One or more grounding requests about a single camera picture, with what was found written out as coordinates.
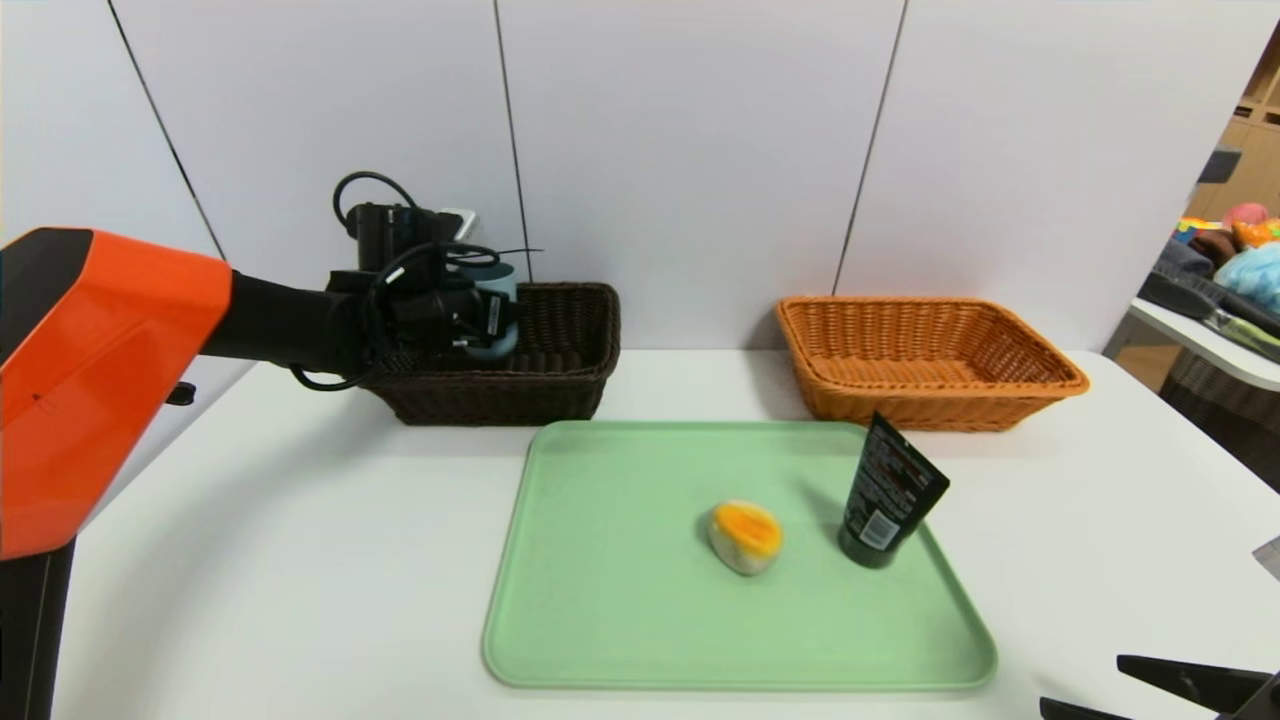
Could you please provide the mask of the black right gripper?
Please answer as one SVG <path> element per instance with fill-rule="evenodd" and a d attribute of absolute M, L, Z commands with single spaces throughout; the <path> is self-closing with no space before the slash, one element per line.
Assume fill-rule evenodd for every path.
<path fill-rule="evenodd" d="M 1120 673 L 1189 701 L 1217 719 L 1279 719 L 1279 675 L 1235 667 L 1119 655 Z M 1126 720 L 1126 717 L 1048 697 L 1039 698 L 1043 720 Z"/>

